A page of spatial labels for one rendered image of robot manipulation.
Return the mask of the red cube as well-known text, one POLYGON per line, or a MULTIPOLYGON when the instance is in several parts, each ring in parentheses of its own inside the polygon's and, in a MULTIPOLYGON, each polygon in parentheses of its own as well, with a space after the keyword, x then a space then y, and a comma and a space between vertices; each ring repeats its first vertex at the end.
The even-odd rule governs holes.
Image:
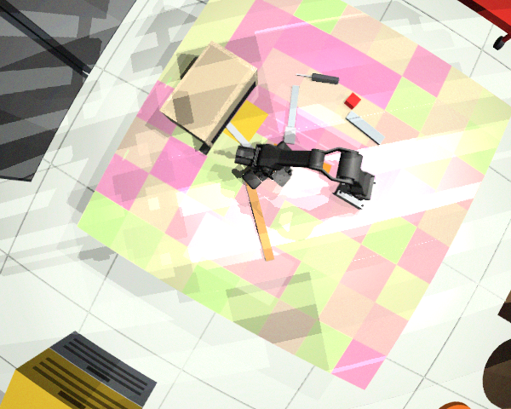
POLYGON ((360 101, 361 99, 358 98, 358 96, 356 96, 356 94, 352 93, 348 98, 347 100, 344 102, 344 104, 349 107, 351 110, 353 110, 356 105, 358 104, 358 102, 360 101))

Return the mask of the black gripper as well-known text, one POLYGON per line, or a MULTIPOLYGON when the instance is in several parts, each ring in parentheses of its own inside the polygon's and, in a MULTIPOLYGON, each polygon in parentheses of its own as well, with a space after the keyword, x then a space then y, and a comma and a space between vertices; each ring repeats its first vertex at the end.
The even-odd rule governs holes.
MULTIPOLYGON (((283 149, 285 151, 292 151, 290 149, 290 147, 284 142, 284 141, 281 141, 278 145, 277 145, 278 148, 280 149, 283 149)), ((260 186, 262 184, 261 181, 265 181, 267 179, 267 174, 270 174, 270 173, 273 173, 273 172, 268 172, 268 173, 263 173, 263 172, 255 172, 255 170, 252 169, 252 171, 249 169, 248 171, 246 171, 243 175, 242 175, 242 178, 244 179, 244 181, 251 187, 251 189, 256 189, 258 186, 260 186), (253 172, 255 173, 253 173, 253 172), (261 180, 259 180, 259 179, 261 180)))

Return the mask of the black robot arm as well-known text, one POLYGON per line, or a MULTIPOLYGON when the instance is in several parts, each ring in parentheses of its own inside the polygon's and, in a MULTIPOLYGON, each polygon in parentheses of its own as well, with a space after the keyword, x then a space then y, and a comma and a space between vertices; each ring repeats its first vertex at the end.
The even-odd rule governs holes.
POLYGON ((312 148, 311 151, 285 151, 271 144, 258 144, 255 148, 238 146, 235 164, 250 166, 257 172, 274 172, 267 177, 283 187, 292 177, 291 167, 321 171, 331 181, 347 184, 347 191, 356 199, 370 200, 375 176, 361 169, 363 156, 358 151, 343 147, 328 150, 312 148), (324 169, 325 155, 341 152, 336 177, 324 169), (260 167, 261 166, 261 167, 260 167))

